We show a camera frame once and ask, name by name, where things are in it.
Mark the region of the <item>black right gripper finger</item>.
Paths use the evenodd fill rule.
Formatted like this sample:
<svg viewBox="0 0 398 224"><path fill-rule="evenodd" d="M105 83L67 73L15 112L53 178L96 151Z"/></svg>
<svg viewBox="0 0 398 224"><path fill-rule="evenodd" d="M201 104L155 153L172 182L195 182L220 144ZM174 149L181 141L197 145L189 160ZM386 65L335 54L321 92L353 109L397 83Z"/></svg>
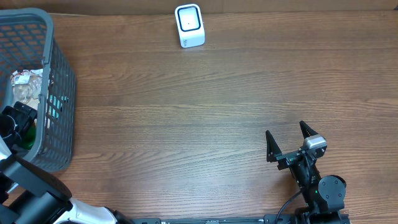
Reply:
<svg viewBox="0 0 398 224"><path fill-rule="evenodd" d="M273 135L269 130L266 131L266 143L267 143L267 162L277 162L277 157L282 155L282 151L277 145Z"/></svg>
<svg viewBox="0 0 398 224"><path fill-rule="evenodd" d="M300 121L299 125L304 139L318 134L304 121Z"/></svg>

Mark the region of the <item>beige clear snack pouch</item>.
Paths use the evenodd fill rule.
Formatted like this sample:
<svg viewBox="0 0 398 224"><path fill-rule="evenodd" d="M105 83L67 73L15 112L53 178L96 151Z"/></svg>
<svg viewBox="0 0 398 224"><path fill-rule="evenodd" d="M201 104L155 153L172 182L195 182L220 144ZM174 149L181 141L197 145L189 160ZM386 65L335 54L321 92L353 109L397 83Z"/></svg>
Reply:
<svg viewBox="0 0 398 224"><path fill-rule="evenodd" d="M11 75L13 92L13 105L21 102L33 109L37 109L40 103L43 69L16 70Z"/></svg>

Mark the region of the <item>green lid white jar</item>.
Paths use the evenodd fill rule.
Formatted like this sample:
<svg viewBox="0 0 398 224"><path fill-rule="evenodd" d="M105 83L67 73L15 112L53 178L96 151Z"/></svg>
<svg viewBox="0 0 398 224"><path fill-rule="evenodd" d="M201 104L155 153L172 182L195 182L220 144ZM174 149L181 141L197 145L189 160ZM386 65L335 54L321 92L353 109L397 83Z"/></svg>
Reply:
<svg viewBox="0 0 398 224"><path fill-rule="evenodd" d="M25 150L31 150L35 142L35 136L36 136L36 127L35 124L33 124L22 138L22 141L20 142L19 146Z"/></svg>

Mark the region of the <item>teal white packet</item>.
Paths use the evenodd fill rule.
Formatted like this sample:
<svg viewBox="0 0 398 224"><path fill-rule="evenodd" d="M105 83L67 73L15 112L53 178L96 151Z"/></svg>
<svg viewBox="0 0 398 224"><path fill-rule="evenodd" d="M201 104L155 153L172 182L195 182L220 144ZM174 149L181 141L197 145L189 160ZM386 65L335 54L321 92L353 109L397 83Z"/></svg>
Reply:
<svg viewBox="0 0 398 224"><path fill-rule="evenodd" d="M49 100L52 106L49 107L48 114L51 115L53 118L58 119L60 113L63 111L63 104L68 103L69 98L67 98L66 96L61 96L60 98L57 98L56 96L50 95Z"/></svg>

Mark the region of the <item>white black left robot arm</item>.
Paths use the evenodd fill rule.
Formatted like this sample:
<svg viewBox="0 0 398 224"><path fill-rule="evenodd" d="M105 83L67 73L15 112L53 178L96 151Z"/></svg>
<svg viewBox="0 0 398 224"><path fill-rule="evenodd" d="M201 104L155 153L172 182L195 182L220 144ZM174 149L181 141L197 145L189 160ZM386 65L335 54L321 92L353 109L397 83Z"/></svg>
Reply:
<svg viewBox="0 0 398 224"><path fill-rule="evenodd" d="M117 210L75 200L58 178L13 153L36 117L20 102L1 112L1 223L131 223Z"/></svg>

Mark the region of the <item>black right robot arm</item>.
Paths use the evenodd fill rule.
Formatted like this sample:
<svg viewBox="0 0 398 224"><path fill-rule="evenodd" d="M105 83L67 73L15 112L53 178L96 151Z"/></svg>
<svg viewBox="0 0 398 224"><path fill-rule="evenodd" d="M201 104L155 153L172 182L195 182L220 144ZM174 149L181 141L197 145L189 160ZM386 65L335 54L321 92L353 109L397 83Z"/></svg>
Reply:
<svg viewBox="0 0 398 224"><path fill-rule="evenodd" d="M267 162L276 162L279 170L289 169L299 187L278 211L274 223L349 223L349 216L342 215L344 209L346 182L338 175L322 177L316 167L317 159L327 149L327 141L306 122L299 122L303 144L296 151L284 154L273 135L266 131ZM286 207L301 195L306 206L295 209L294 214L284 218Z"/></svg>

